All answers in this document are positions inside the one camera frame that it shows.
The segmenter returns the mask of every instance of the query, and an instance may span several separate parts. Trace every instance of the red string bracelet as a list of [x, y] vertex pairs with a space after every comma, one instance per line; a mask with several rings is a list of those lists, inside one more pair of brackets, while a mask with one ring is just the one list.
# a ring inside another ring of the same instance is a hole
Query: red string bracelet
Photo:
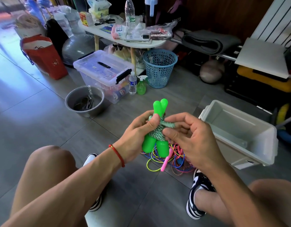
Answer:
[[113, 147], [113, 145], [109, 145], [110, 148], [112, 148], [112, 150], [117, 154], [118, 158], [120, 159], [121, 161], [121, 166], [122, 167], [125, 167], [125, 161], [123, 160], [123, 158], [121, 157], [121, 155], [119, 154], [119, 152], [116, 150], [115, 147]]

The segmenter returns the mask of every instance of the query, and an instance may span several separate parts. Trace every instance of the folded gray mat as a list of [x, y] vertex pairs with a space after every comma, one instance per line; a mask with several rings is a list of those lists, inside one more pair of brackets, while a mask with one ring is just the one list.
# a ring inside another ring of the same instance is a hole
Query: folded gray mat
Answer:
[[238, 37], [206, 30], [190, 32], [182, 38], [182, 44], [185, 47], [208, 55], [221, 54], [228, 48], [240, 43], [241, 41]]

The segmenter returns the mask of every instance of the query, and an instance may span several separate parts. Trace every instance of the sneaker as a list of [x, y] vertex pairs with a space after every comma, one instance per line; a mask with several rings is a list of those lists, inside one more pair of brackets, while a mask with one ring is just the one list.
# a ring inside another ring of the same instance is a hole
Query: sneaker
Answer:
[[198, 220], [202, 216], [205, 215], [204, 211], [199, 210], [195, 203], [194, 203], [194, 194], [199, 189], [199, 187], [202, 187], [203, 189], [206, 189], [207, 191], [216, 192], [215, 188], [213, 187], [210, 180], [207, 178], [206, 175], [204, 175], [200, 170], [196, 169], [194, 171], [194, 182], [192, 189], [190, 190], [189, 194], [189, 200], [186, 203], [186, 212], [188, 215], [194, 219]]
[[[89, 154], [87, 157], [87, 160], [84, 162], [83, 166], [90, 163], [95, 157], [97, 157], [97, 154]], [[92, 207], [89, 209], [89, 211], [93, 212], [100, 208], [102, 202], [102, 196], [99, 195], [99, 197], [96, 199], [95, 203], [92, 205]]]

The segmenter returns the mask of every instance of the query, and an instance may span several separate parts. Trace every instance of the white slatted panel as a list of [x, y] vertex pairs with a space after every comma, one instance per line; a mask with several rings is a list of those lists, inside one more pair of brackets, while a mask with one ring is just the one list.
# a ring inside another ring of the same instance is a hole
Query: white slatted panel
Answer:
[[274, 0], [251, 38], [284, 46], [291, 39], [291, 0]]

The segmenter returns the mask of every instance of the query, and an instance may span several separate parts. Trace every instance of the leg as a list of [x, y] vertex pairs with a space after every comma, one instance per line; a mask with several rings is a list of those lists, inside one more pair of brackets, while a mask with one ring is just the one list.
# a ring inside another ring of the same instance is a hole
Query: leg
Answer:
[[[19, 180], [10, 216], [76, 170], [74, 157], [67, 150], [58, 146], [45, 146], [34, 151]], [[87, 226], [84, 218], [79, 226]]]
[[[284, 223], [291, 227], [291, 182], [282, 179], [260, 179], [249, 185], [250, 190]], [[228, 225], [231, 216], [219, 195], [200, 189], [195, 193], [195, 205]]]
[[137, 72], [136, 72], [136, 58], [135, 58], [135, 49], [134, 48], [131, 48], [131, 59], [132, 59], [132, 64], [134, 65], [135, 75], [137, 76]]
[[99, 50], [99, 36], [94, 35], [95, 37], [95, 51]]

